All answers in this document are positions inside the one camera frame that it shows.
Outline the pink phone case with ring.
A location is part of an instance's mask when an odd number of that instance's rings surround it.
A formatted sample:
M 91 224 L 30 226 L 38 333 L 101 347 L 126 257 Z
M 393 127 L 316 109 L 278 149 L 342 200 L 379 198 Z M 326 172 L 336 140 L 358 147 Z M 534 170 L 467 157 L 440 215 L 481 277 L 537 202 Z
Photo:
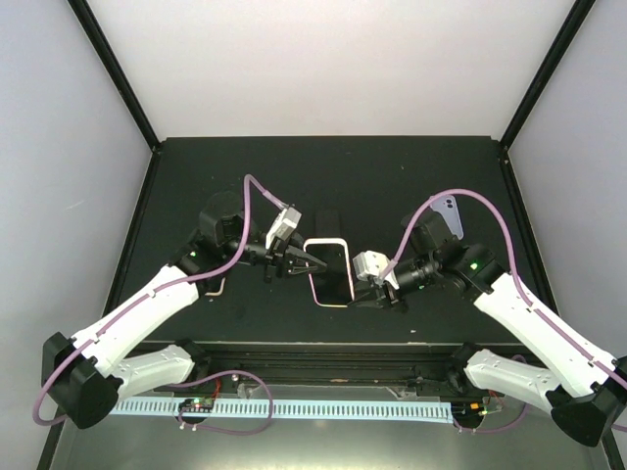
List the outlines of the pink phone case with ring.
M 326 264 L 309 274 L 313 300 L 322 307 L 347 307 L 355 289 L 347 242 L 342 238 L 310 238 L 304 250 Z

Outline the black phone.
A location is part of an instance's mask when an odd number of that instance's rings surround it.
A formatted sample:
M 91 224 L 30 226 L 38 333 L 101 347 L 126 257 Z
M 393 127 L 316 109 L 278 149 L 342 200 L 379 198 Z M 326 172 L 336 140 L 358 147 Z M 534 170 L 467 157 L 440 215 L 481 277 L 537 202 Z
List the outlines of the black phone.
M 314 215 L 316 238 L 341 238 L 340 213 L 334 209 L 320 209 Z

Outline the gold rimmed phone case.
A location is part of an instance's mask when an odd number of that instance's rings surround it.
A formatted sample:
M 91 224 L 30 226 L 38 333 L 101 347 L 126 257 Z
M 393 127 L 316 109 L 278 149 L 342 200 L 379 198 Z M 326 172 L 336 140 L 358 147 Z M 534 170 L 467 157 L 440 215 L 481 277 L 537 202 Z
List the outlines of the gold rimmed phone case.
M 219 297 L 222 295 L 225 285 L 225 278 L 221 278 L 219 281 L 214 282 L 211 285 L 211 289 L 205 293 L 206 297 Z

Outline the lilac phone case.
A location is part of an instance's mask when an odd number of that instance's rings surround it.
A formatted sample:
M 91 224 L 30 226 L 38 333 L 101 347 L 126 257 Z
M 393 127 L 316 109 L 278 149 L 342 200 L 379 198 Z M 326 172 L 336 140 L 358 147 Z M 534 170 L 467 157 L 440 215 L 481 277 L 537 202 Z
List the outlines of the lilac phone case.
M 454 196 L 443 196 L 430 204 L 430 209 L 439 213 L 447 223 L 450 231 L 462 240 L 464 236 L 458 203 Z

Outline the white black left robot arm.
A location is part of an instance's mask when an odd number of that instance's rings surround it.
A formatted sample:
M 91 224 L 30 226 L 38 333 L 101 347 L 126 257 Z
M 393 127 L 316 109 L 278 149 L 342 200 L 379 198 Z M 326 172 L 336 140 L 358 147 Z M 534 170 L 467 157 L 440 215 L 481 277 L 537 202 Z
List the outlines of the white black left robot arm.
M 278 214 L 266 232 L 252 219 L 251 194 L 212 196 L 186 243 L 138 292 L 92 325 L 70 335 L 57 332 L 42 349 L 41 391 L 35 423 L 70 420 L 87 429 L 122 401 L 161 387 L 203 389 L 211 378 L 210 358 L 183 339 L 159 351 L 131 351 L 174 315 L 203 298 L 219 297 L 237 263 L 260 266 L 265 278 L 323 270 L 323 260 L 306 253 L 297 231 L 301 214 L 269 192 Z

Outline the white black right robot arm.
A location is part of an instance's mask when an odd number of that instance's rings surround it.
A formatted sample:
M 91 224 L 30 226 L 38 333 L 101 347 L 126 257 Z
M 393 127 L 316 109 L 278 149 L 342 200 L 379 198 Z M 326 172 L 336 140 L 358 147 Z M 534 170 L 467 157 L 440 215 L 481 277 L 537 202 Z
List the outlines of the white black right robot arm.
M 404 311 L 429 286 L 453 292 L 507 329 L 540 361 L 533 366 L 470 343 L 445 371 L 448 388 L 505 394 L 547 412 L 577 443 L 596 446 L 626 407 L 626 360 L 594 345 L 544 305 L 486 247 L 465 245 L 429 211 L 410 230 L 414 258 L 392 263 L 366 251 L 354 257 L 357 306 Z

